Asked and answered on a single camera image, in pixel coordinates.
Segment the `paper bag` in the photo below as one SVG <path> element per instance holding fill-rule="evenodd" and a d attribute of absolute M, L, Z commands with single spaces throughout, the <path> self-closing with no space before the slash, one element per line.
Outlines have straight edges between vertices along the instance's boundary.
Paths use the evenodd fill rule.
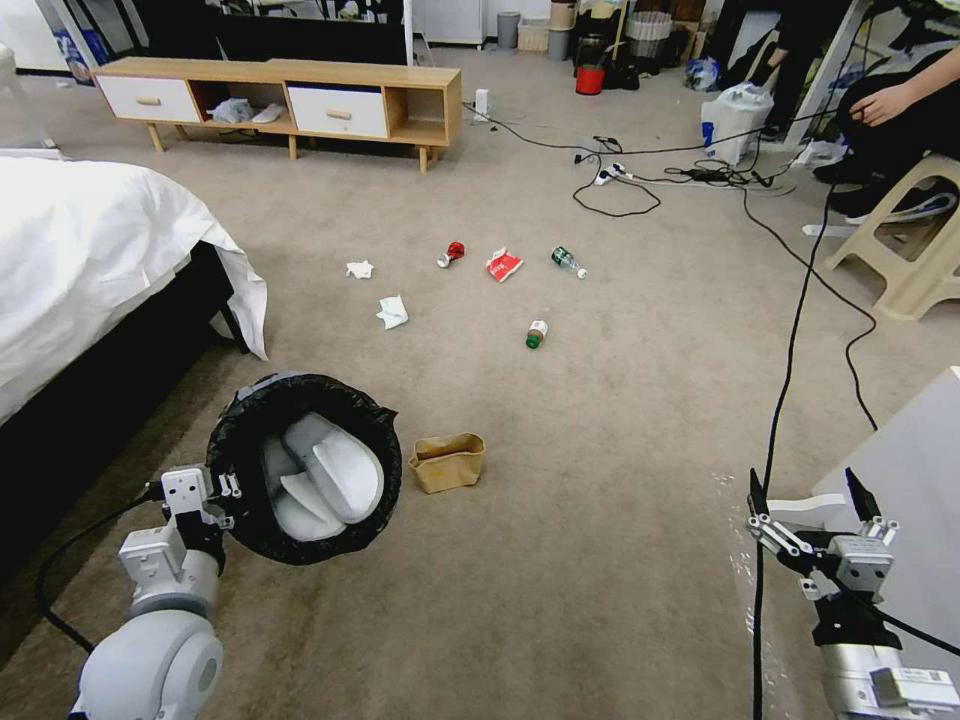
<path fill-rule="evenodd" d="M 483 438 L 472 433 L 417 440 L 410 469 L 425 493 L 476 485 L 483 472 L 487 449 Z"/>

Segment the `white duvet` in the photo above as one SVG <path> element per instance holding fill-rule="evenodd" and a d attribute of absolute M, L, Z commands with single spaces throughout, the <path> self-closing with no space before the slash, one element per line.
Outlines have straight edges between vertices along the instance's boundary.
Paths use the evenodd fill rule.
<path fill-rule="evenodd" d="M 267 288 L 199 198 L 147 168 L 0 157 L 0 424 L 158 292 L 198 242 L 266 359 Z"/>

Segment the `white drawer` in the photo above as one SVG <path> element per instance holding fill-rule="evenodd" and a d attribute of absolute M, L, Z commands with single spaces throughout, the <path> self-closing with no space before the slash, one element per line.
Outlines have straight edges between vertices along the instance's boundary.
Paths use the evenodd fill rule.
<path fill-rule="evenodd" d="M 297 127 L 331 135 L 387 137 L 380 90 L 332 90 L 291 85 L 290 104 Z"/>
<path fill-rule="evenodd" d="M 101 75 L 97 82 L 117 117 L 201 122 L 185 80 Z"/>

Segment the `person's hand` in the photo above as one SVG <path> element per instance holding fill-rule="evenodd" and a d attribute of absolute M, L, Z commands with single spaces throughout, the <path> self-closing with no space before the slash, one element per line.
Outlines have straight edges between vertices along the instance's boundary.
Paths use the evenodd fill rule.
<path fill-rule="evenodd" d="M 850 108 L 850 115 L 864 125 L 876 127 L 895 118 L 916 101 L 907 84 L 901 83 L 867 95 Z"/>

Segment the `floor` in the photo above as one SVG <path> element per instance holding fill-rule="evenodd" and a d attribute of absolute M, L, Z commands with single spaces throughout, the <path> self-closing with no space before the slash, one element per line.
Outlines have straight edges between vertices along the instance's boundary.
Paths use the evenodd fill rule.
<path fill-rule="evenodd" d="M 542 56 L 435 53 L 463 68 L 464 97 L 490 88 L 493 114 L 531 137 L 697 142 L 704 98 L 677 71 L 588 98 L 574 94 L 568 65 Z M 229 541 L 216 621 L 226 665 L 204 718 L 747 716 L 740 552 L 749 546 L 736 529 L 747 472 L 763 462 L 802 267 L 745 218 L 739 192 L 657 187 L 663 205 L 649 215 L 601 217 L 570 199 L 593 169 L 466 120 L 424 176 L 396 148 L 303 148 L 290 162 L 283 144 L 185 144 L 168 132 L 157 155 L 146 130 L 114 120 L 96 91 L 50 78 L 24 85 L 67 155 L 181 182 L 270 288 L 270 361 L 211 350 L 61 536 L 159 470 L 201 459 L 234 389 L 272 370 L 322 372 L 366 391 L 399 412 L 406 451 L 460 431 L 487 441 L 474 488 L 427 496 L 408 476 L 389 527 L 364 552 L 294 568 Z M 11 122 L 0 107 L 0 130 Z M 628 165 L 660 173 L 698 157 Z M 750 206 L 806 253 L 799 228 L 817 221 L 825 188 L 803 171 L 783 180 L 796 190 L 752 195 Z M 618 212 L 649 204 L 621 186 L 585 199 Z M 440 270 L 434 258 L 454 239 L 467 256 Z M 589 268 L 586 280 L 550 263 L 556 244 Z M 503 245 L 526 262 L 497 285 L 483 261 Z M 344 263 L 363 259 L 373 279 L 346 278 Z M 830 278 L 862 304 L 880 289 L 857 265 Z M 397 293 L 411 319 L 386 332 L 377 300 Z M 531 351 L 523 339 L 536 318 L 551 329 Z M 957 321 L 955 304 L 921 323 L 884 320 L 858 348 L 878 420 L 956 362 Z M 843 362 L 863 325 L 813 287 L 775 495 L 802 496 L 867 437 Z M 161 522 L 142 508 L 68 559 L 55 583 L 60 612 L 94 638 L 118 627 L 131 588 L 115 552 L 126 532 Z M 25 636 L 0 671 L 5 720 L 63 716 L 84 660 L 23 614 L 29 581 L 3 589 L 3 612 L 21 608 L 16 623 L 9 614 L 0 623 L 8 644 Z M 768 590 L 768 717 L 824 717 L 812 610 L 785 571 L 768 573 Z"/>

